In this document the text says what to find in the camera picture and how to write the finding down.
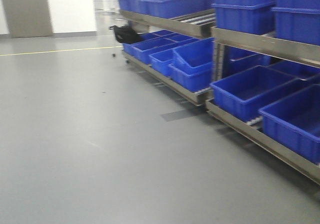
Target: epoxy floor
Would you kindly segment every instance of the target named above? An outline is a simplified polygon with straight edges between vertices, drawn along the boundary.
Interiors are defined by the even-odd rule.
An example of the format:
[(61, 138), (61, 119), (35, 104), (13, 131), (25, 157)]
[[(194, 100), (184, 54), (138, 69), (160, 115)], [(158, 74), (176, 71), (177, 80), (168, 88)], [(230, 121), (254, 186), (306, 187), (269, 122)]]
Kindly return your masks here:
[[(0, 39), (0, 53), (114, 44)], [(0, 56), (0, 224), (320, 223), (319, 186), (120, 50)]]

